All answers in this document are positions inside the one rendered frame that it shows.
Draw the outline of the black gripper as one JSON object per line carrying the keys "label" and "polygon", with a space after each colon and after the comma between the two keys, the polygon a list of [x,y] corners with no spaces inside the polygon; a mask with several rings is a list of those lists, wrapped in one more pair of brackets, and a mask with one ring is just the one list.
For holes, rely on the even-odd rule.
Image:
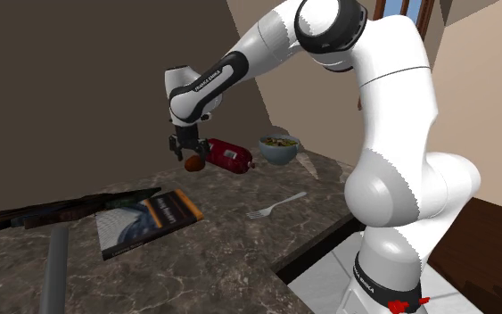
{"label": "black gripper", "polygon": [[175,126],[175,130],[176,134],[169,137],[169,150],[176,155],[177,160],[183,160],[182,149],[195,150],[201,159],[202,166],[205,166],[210,153],[210,144],[206,138],[199,139],[197,125]]}

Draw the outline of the brown egg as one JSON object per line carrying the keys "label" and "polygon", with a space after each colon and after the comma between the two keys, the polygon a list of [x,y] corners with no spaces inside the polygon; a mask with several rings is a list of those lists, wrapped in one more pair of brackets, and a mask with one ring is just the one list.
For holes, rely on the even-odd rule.
{"label": "brown egg", "polygon": [[188,172],[198,172],[205,168],[206,162],[198,154],[186,159],[185,170]]}

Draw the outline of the dark red sausage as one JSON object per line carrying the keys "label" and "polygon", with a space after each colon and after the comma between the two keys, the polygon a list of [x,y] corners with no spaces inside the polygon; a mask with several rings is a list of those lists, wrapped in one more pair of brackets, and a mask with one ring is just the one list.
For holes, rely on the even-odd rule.
{"label": "dark red sausage", "polygon": [[246,148],[228,142],[210,138],[210,152],[206,161],[235,174],[244,174],[254,169],[252,154]]}

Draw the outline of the dark book with orange stripe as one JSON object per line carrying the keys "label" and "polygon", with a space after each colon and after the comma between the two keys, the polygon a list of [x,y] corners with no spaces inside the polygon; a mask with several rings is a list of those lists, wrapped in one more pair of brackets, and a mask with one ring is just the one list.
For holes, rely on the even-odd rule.
{"label": "dark book with orange stripe", "polygon": [[180,190],[112,203],[95,214],[103,260],[188,227],[203,219],[202,212]]}

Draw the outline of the blue bowl of salad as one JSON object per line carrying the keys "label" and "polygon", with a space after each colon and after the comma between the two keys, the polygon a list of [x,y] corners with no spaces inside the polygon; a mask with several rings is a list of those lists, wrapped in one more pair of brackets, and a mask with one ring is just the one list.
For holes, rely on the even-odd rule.
{"label": "blue bowl of salad", "polygon": [[286,165],[293,160],[300,149],[300,140],[293,136],[272,134],[259,140],[259,150],[271,164]]}

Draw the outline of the silver fork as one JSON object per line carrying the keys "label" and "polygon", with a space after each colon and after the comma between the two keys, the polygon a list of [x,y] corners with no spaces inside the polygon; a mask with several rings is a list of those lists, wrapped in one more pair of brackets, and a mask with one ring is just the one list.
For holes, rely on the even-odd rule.
{"label": "silver fork", "polygon": [[300,192],[300,193],[297,193],[291,197],[288,197],[280,202],[277,202],[277,203],[274,203],[272,204],[271,206],[265,208],[265,209],[262,209],[262,210],[259,210],[259,211],[253,211],[253,212],[248,212],[247,213],[247,217],[250,218],[250,219],[260,219],[260,218],[264,218],[264,217],[267,217],[271,214],[271,212],[273,211],[273,209],[277,206],[277,205],[280,205],[280,204],[284,204],[284,203],[287,203],[287,202],[291,202],[293,200],[296,200],[296,199],[299,199],[303,196],[306,196],[307,193],[306,192]]}

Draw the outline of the grey cylinder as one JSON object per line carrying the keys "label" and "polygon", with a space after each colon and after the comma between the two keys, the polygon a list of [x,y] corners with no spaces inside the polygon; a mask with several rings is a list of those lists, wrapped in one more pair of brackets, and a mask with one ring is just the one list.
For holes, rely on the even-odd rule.
{"label": "grey cylinder", "polygon": [[69,229],[54,227],[45,264],[38,314],[64,314],[67,283]]}

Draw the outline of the brown framed window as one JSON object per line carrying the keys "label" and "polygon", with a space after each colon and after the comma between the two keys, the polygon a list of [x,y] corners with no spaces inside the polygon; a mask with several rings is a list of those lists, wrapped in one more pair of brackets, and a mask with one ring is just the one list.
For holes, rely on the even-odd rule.
{"label": "brown framed window", "polygon": [[374,20],[391,15],[404,15],[414,22],[421,38],[425,38],[435,0],[376,0]]}

